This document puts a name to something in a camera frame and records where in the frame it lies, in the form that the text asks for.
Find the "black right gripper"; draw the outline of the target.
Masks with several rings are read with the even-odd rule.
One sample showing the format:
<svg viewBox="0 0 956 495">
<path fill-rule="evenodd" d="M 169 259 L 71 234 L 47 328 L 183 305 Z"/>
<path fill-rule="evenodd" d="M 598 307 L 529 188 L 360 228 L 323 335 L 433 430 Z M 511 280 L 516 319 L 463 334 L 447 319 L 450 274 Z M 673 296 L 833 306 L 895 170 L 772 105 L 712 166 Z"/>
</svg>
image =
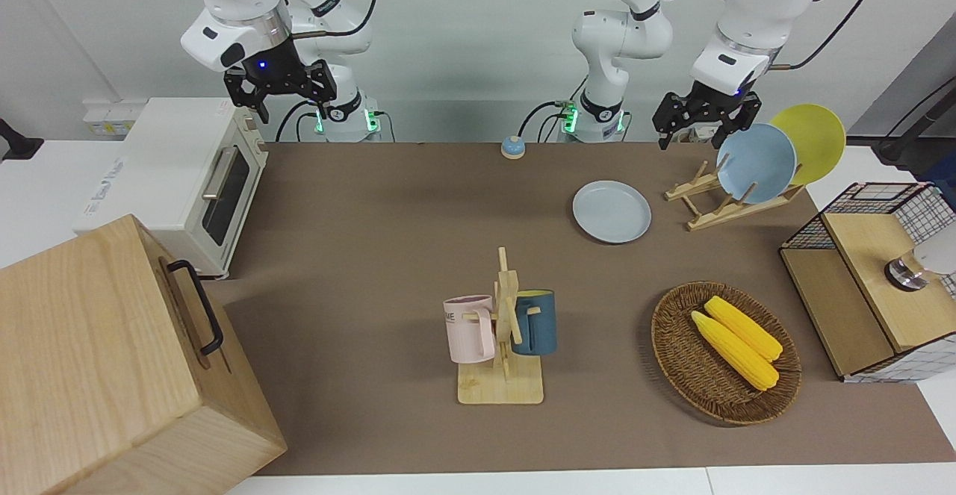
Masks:
<svg viewBox="0 0 956 495">
<path fill-rule="evenodd" d="M 325 60 L 304 66 L 294 45 L 287 38 L 280 45 L 243 60 L 243 69 L 227 69 L 224 84 L 237 108 L 249 108 L 267 124 L 270 114 L 267 95 L 294 94 L 317 106 L 320 118 L 327 119 L 338 88 Z"/>
</svg>

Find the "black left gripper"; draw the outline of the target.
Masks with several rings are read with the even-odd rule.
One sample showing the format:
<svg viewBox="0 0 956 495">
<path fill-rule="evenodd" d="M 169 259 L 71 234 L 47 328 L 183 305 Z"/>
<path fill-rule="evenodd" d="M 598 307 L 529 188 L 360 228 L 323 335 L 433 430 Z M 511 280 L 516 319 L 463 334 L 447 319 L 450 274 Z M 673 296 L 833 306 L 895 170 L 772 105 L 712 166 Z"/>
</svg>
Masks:
<svg viewBox="0 0 956 495">
<path fill-rule="evenodd" d="M 693 81 L 685 101 L 676 93 L 667 93 L 660 100 L 652 116 L 652 123 L 659 135 L 658 146 L 665 151 L 674 135 L 691 125 L 691 119 L 710 120 L 716 115 L 720 124 L 713 137 L 713 148 L 720 150 L 724 141 L 734 132 L 748 130 L 754 124 L 761 106 L 760 97 L 750 91 L 749 83 L 744 83 L 734 93 L 726 94 L 703 82 Z"/>
</svg>

